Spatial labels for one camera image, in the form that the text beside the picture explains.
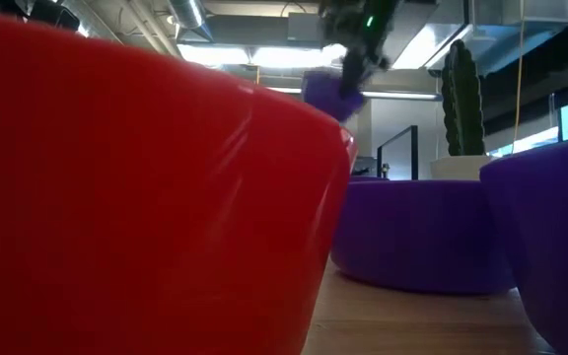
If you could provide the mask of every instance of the yellow cable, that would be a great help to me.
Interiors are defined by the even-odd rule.
[[[519,123],[521,121],[521,83],[523,81],[523,45],[525,42],[525,0],[521,0],[521,42],[519,45],[519,78],[517,81],[517,116],[514,124],[514,140],[512,141],[512,154],[519,135]]]

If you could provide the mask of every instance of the black frame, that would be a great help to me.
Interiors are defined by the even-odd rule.
[[[418,180],[419,179],[419,170],[418,170],[418,126],[417,125],[410,125],[400,133],[394,135],[394,137],[390,138],[387,142],[381,144],[379,148],[376,150],[376,176],[378,178],[383,177],[383,148],[387,145],[393,143],[396,139],[402,137],[407,133],[411,133],[411,179]]]

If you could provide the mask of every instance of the ceiling duct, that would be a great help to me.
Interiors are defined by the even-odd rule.
[[[206,14],[200,0],[169,0],[171,11],[180,26],[212,41],[212,34],[205,23]]]

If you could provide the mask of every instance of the wooden table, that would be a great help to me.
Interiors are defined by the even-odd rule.
[[[303,355],[547,355],[518,292],[410,294],[326,269]]]

